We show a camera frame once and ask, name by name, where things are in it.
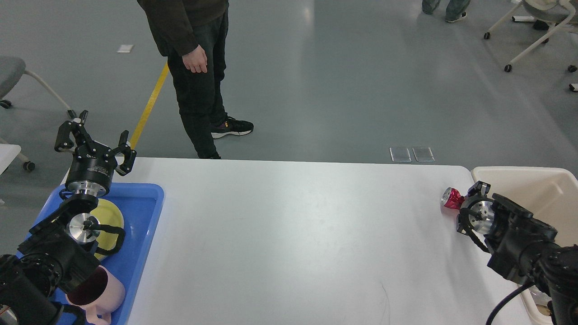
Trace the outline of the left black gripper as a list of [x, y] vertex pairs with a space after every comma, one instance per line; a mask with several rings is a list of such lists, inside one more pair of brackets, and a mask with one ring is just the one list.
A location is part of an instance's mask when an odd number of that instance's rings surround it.
[[[129, 131], [123, 131], [117, 148], [110, 149], [107, 156], [97, 157], [96, 144], [84, 127], [88, 113], [82, 111], [79, 117], [66, 120], [60, 125], [54, 150], [73, 154], [65, 181], [65, 187], [69, 192], [103, 197], [110, 191], [114, 171], [121, 176], [132, 171], [137, 152], [128, 142]], [[120, 153], [124, 160], [118, 164], [116, 155]]]

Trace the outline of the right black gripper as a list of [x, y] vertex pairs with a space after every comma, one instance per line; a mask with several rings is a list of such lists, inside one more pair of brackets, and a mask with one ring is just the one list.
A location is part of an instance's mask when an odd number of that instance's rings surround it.
[[494, 224], [492, 208], [494, 200], [487, 196], [489, 190], [489, 183], [483, 181], [477, 181], [469, 188], [460, 206], [461, 209], [467, 209], [469, 212], [464, 218], [460, 214], [457, 216], [457, 232], [466, 234], [465, 226], [467, 225], [471, 225], [473, 231], [481, 235], [491, 232]]

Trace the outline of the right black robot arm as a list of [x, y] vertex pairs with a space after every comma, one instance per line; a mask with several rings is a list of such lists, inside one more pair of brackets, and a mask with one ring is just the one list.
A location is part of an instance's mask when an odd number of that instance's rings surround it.
[[503, 195], [488, 197], [489, 190], [488, 183], [477, 181], [465, 196], [448, 188], [442, 197], [442, 206], [458, 211], [457, 231], [490, 254], [487, 265], [492, 270], [518, 284], [497, 304], [486, 323], [490, 325], [504, 305], [535, 286], [551, 298], [548, 308], [553, 324], [575, 325], [577, 246], [559, 246], [555, 227]]

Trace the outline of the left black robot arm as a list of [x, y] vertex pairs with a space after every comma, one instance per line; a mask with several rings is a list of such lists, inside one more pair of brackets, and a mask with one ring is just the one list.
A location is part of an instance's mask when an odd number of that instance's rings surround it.
[[80, 308], [52, 301], [52, 294], [57, 288], [71, 292], [89, 279], [100, 264], [95, 254], [113, 255], [122, 248], [125, 230], [105, 224], [92, 211], [109, 193], [114, 173], [130, 173], [137, 153], [128, 131], [121, 133], [114, 149], [93, 140], [85, 130], [87, 115], [71, 112], [56, 136], [54, 149], [73, 154], [59, 193], [62, 203], [29, 230], [18, 247], [21, 257], [1, 257], [3, 325], [55, 325], [62, 313], [72, 313], [80, 325], [85, 321]]

